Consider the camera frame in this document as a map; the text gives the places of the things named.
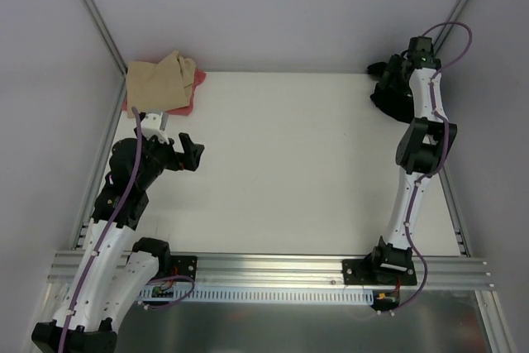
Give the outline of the black t shirt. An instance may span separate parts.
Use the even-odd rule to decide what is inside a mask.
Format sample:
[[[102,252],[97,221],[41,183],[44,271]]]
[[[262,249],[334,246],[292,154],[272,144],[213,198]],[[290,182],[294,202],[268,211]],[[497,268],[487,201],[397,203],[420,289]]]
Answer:
[[[388,62],[378,62],[367,67],[367,74],[376,81],[374,92],[370,95],[373,104],[387,116],[409,124],[414,117],[412,93],[401,95],[382,89],[382,73]]]

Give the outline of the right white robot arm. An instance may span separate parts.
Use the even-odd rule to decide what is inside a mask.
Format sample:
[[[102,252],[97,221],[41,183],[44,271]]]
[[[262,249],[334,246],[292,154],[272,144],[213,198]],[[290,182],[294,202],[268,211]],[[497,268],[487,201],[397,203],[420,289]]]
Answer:
[[[412,241],[423,196],[446,162],[458,127],[448,120],[441,99],[441,60],[432,39],[415,36],[408,48],[388,62],[372,64],[368,74],[377,83],[370,99],[385,115],[407,124],[398,143],[397,196],[386,232],[352,271],[362,284],[417,282]]]

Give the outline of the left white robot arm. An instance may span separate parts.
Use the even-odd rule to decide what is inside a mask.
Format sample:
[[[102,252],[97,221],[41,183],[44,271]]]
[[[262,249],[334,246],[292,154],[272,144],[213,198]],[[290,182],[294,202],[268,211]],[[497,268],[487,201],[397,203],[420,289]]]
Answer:
[[[193,277],[175,267],[168,242],[131,240],[154,181],[166,170],[198,169],[204,145],[186,133],[179,140],[180,152],[172,139],[141,132],[113,145],[73,283],[52,319],[38,322],[31,334],[40,351],[113,352],[124,317],[148,283],[187,283],[185,297],[194,291]]]

